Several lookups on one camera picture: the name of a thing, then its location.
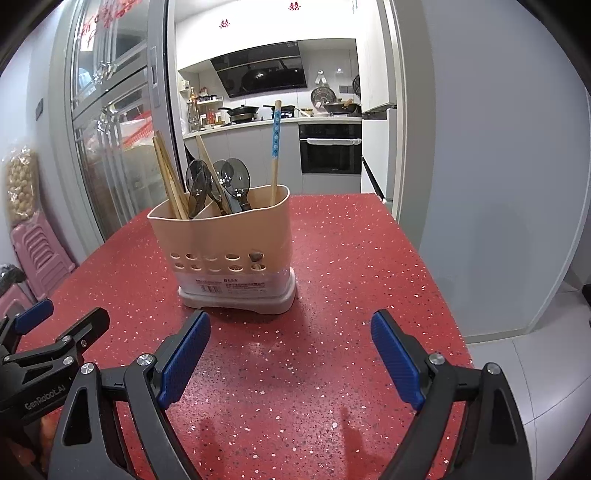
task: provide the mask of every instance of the red paper cutout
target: red paper cutout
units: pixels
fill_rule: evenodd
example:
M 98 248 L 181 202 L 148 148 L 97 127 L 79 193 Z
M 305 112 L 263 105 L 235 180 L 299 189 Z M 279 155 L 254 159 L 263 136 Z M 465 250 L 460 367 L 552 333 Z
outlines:
M 82 30 L 80 32 L 80 36 L 89 35 L 88 40 L 86 40 L 87 45 L 90 45 L 90 42 L 96 35 L 96 27 L 93 27 L 92 24 L 97 24 L 98 22 L 103 22 L 103 26 L 105 28 L 109 28 L 111 23 L 116 18 L 123 17 L 127 12 L 129 12 L 135 5 L 140 3 L 142 0 L 111 0 L 106 3 L 104 7 L 102 7 L 99 12 L 92 17 L 90 20 L 86 21 L 84 25 L 82 25 Z

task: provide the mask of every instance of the white floor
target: white floor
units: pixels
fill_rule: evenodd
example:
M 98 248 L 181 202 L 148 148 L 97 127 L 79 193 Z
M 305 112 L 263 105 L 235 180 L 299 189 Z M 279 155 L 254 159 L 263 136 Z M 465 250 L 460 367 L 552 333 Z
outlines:
M 535 480 L 547 480 L 591 413 L 591 309 L 562 288 L 528 335 L 468 345 L 503 369 L 525 425 Z

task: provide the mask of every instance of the sliding glass door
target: sliding glass door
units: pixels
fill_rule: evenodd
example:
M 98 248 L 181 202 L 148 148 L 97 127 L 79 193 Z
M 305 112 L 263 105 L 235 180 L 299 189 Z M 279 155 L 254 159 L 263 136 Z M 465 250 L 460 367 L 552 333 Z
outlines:
M 169 8 L 168 0 L 77 3 L 69 64 L 72 153 L 103 240 L 165 200 L 155 130 L 178 165 L 168 94 Z

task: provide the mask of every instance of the spoon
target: spoon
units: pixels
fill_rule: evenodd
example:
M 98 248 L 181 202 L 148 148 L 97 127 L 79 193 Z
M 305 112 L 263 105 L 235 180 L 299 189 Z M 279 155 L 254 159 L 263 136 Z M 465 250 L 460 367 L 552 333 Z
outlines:
M 205 198 L 207 197 L 206 170 L 207 167 L 202 160 L 193 160 L 185 172 L 185 184 L 189 190 L 187 216 L 190 219 L 195 218 L 205 207 Z
M 242 208 L 240 207 L 240 203 L 236 200 L 235 197 L 233 197 L 229 192 L 228 192 L 228 188 L 230 188 L 230 182 L 232 180 L 231 177 L 228 177 L 228 175 L 225 173 L 225 170 L 227 170 L 225 168 L 226 165 L 226 160 L 218 160 L 217 162 L 215 162 L 213 164 L 213 168 L 216 172 L 217 177 L 220 180 L 220 185 L 222 186 L 222 194 L 226 197 L 226 200 L 228 201 L 228 205 L 230 206 L 230 210 L 231 213 L 240 213 L 242 211 Z
M 246 165 L 238 158 L 228 158 L 222 167 L 221 177 L 227 183 L 224 188 L 239 202 L 242 211 L 250 210 L 246 197 L 251 188 L 251 176 Z

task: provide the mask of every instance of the door handle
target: door handle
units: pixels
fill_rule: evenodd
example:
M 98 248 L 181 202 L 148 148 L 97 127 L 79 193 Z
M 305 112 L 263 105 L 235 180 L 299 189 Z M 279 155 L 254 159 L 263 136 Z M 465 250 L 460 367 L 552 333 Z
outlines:
M 152 90 L 152 108 L 160 106 L 160 88 L 158 87 L 158 67 L 157 67 L 158 51 L 156 47 L 150 49 L 150 90 Z

